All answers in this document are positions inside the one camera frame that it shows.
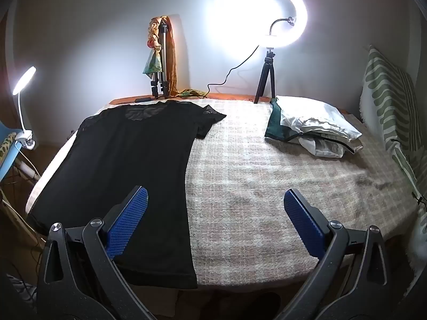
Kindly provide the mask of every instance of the silver tripod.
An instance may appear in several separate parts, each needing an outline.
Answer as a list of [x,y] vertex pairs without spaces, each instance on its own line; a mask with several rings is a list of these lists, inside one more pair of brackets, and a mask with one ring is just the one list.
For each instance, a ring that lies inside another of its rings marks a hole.
[[161,68],[162,72],[153,73],[151,80],[151,92],[155,98],[159,97],[158,84],[160,82],[160,89],[163,92],[163,97],[169,97],[169,82],[167,81],[166,72],[166,33],[168,32],[167,24],[162,20],[159,25],[159,39],[161,45]]

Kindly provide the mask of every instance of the tripod leg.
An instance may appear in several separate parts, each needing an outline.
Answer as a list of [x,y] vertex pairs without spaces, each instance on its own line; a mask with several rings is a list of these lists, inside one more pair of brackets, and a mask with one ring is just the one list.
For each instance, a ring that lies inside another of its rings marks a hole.
[[258,83],[257,94],[255,95],[254,103],[258,103],[258,100],[260,99],[260,97],[264,95],[264,90],[266,88],[269,70],[270,70],[270,65],[267,63],[264,63],[263,69],[261,71],[261,77]]
[[159,83],[159,74],[157,72],[153,73],[153,80],[151,81],[151,93],[155,98],[159,97],[159,92],[157,90],[157,85]]
[[160,32],[160,44],[161,44],[161,67],[162,72],[160,72],[161,79],[161,90],[163,91],[164,97],[169,97],[169,82],[167,81],[167,68],[166,68],[166,33],[167,33],[167,24],[162,20],[159,25]]
[[274,79],[274,67],[273,64],[270,65],[270,83],[271,83],[271,97],[276,97],[276,84]]

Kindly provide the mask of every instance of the white wall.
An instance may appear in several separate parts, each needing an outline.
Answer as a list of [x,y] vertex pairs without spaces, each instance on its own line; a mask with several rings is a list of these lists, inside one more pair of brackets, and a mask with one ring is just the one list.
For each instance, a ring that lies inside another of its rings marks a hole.
[[424,142],[427,142],[427,21],[421,14],[421,56],[415,85],[421,126],[424,133]]
[[[11,91],[13,91],[19,78],[25,73],[26,70],[25,68],[22,68],[22,66],[20,66],[20,68],[18,69],[19,72],[17,72],[15,68],[13,36],[15,27],[16,7],[18,5],[17,2],[18,0],[13,0],[13,2],[9,6],[5,32],[5,60],[7,68],[7,77],[9,80],[9,88]],[[13,101],[15,103],[16,111],[18,112],[18,97],[13,96]],[[31,121],[28,119],[25,107],[21,106],[21,113],[24,127],[28,130],[32,130],[33,126],[31,125]],[[38,143],[36,135],[33,135],[33,139],[36,141],[36,143]]]
[[[370,43],[406,68],[408,0],[304,1],[304,34],[275,50],[276,93],[320,99],[357,114]],[[19,0],[14,60],[17,71],[29,65],[38,69],[23,95],[38,139],[61,144],[110,100],[151,92],[142,71],[149,54],[148,22],[158,15],[172,18],[179,88],[205,90],[207,83],[222,82],[255,44],[234,51],[233,38],[245,32],[245,21],[232,16],[224,25],[230,30],[224,40],[229,46],[217,44],[206,22],[211,2]],[[264,56],[259,49],[218,91],[254,94]]]
[[406,72],[411,76],[412,82],[414,83],[414,86],[416,86],[421,58],[421,18],[423,19],[424,16],[422,15],[420,7],[418,7],[415,0],[408,0],[408,2],[409,49]]

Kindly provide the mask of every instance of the black tripod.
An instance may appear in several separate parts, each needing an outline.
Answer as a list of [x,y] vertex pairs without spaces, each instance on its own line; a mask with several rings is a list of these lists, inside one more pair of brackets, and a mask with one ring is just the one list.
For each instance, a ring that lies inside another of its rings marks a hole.
[[268,73],[270,73],[271,97],[276,97],[276,88],[274,81],[273,57],[276,55],[272,52],[274,48],[267,48],[267,55],[264,59],[263,69],[261,71],[260,81],[258,83],[257,94],[255,95],[254,103],[258,103],[260,96],[264,95],[264,90],[267,84]]

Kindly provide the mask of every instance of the black t-shirt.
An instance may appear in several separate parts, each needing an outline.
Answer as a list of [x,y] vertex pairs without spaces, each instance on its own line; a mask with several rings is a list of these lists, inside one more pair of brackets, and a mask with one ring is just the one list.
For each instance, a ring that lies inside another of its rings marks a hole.
[[39,232],[103,218],[136,186],[148,207],[114,261],[134,285],[197,287],[189,241],[185,171],[194,139],[224,114],[210,106],[167,101],[125,105],[87,118],[29,214]]

